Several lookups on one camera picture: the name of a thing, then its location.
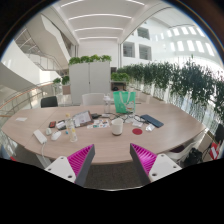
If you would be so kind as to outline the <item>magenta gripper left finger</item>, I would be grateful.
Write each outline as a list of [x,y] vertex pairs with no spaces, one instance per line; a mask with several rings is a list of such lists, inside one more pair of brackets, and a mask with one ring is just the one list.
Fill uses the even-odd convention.
[[68,180],[76,185],[83,186],[95,155],[93,144],[86,146],[68,157],[60,156],[51,163],[46,171]]

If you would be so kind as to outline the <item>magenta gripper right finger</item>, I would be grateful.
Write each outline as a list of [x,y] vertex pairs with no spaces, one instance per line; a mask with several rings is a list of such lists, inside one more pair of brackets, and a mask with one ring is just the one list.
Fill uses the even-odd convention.
[[181,167],[166,154],[156,155],[134,143],[130,144],[130,154],[143,185],[181,170]]

